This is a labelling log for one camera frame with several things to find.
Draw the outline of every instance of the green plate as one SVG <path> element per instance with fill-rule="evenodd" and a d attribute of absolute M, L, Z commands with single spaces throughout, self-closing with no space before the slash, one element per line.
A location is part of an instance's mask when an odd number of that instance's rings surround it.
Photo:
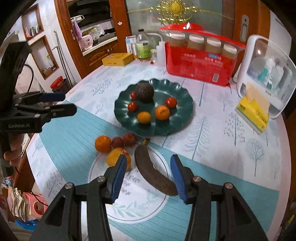
<path fill-rule="evenodd" d="M 154 88 L 153 103 L 144 104 L 138 100 L 132 100 L 130 97 L 131 92 L 136 90 L 137 85 L 144 82 L 150 83 Z M 170 109 L 171 116 L 168 120 L 158 120 L 155 117 L 154 111 L 158 106 L 165 105 L 165 100 L 168 97 L 175 98 L 177 106 L 174 109 Z M 135 112 L 129 112 L 127 109 L 131 101 L 135 101 L 138 105 L 138 109 Z M 138 122 L 137 115 L 142 111 L 150 113 L 150 124 L 140 124 Z M 190 120 L 192 113 L 193 99 L 188 91 L 178 83 L 172 83 L 169 80 L 141 80 L 122 91 L 114 104 L 114 114 L 120 124 L 125 129 L 140 136 L 163 136 L 176 132 Z"/>

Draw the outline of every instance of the white lid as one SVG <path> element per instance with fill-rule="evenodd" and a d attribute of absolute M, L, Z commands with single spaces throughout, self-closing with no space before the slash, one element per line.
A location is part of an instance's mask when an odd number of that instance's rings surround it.
<path fill-rule="evenodd" d="M 230 44 L 224 44 L 223 48 L 231 54 L 237 54 L 237 49 Z"/>
<path fill-rule="evenodd" d="M 178 33 L 178 32 L 171 32 L 170 37 L 172 39 L 184 40 L 185 39 L 185 34 L 184 33 Z"/>
<path fill-rule="evenodd" d="M 221 47 L 221 41 L 215 38 L 207 38 L 207 43 L 215 47 Z"/>
<path fill-rule="evenodd" d="M 196 34 L 189 35 L 189 40 L 191 40 L 192 42 L 195 42 L 195 43 L 199 43 L 199 44 L 203 44 L 203 42 L 205 41 L 203 36 L 196 35 Z"/>

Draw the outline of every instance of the trash can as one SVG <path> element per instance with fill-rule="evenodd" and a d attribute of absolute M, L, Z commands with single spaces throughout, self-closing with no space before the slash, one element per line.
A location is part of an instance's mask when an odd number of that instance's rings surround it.
<path fill-rule="evenodd" d="M 61 92 L 63 94 L 67 94 L 71 89 L 69 81 L 67 79 L 63 79 L 62 76 L 58 77 L 50 86 L 52 92 Z"/>

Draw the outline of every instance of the orange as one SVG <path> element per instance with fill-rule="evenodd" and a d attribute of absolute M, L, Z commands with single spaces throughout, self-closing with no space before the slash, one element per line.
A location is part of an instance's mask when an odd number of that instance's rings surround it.
<path fill-rule="evenodd" d="M 167 120 L 170 117 L 170 110 L 165 105 L 160 105 L 155 109 L 155 116 L 161 121 Z"/>
<path fill-rule="evenodd" d="M 151 115 L 147 111 L 142 111 L 138 114 L 137 119 L 141 124 L 149 124 L 151 121 Z"/>
<path fill-rule="evenodd" d="M 121 147 L 117 147 L 117 148 L 114 148 L 110 153 L 109 155 L 107 156 L 107 165 L 109 167 L 113 167 L 115 166 L 119 156 L 121 154 L 124 154 L 126 156 L 126 160 L 127 160 L 127 166 L 126 166 L 126 170 L 128 170 L 131 166 L 131 157 L 130 155 L 128 154 L 128 152 L 121 148 Z"/>
<path fill-rule="evenodd" d="M 112 140 L 107 136 L 99 136 L 96 139 L 94 146 L 97 151 L 99 151 L 101 153 L 106 153 L 106 152 L 111 151 Z"/>

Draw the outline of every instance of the red box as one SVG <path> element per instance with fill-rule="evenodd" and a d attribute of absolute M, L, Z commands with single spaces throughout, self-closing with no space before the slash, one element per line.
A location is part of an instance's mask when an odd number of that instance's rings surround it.
<path fill-rule="evenodd" d="M 245 45 L 224 36 L 203 31 L 201 27 L 196 24 L 168 25 L 160 29 L 160 31 L 166 33 L 168 37 L 171 32 L 176 32 L 177 30 L 185 35 L 201 35 L 204 37 L 205 42 L 208 37 L 217 38 L 222 44 L 230 44 L 235 47 L 237 49 L 237 54 L 239 51 L 246 48 Z M 221 54 L 213 54 L 204 50 L 170 46 L 169 42 L 165 44 L 165 52 L 166 67 L 169 74 L 222 86 L 226 86 L 229 82 L 237 62 L 237 58 L 230 59 Z"/>

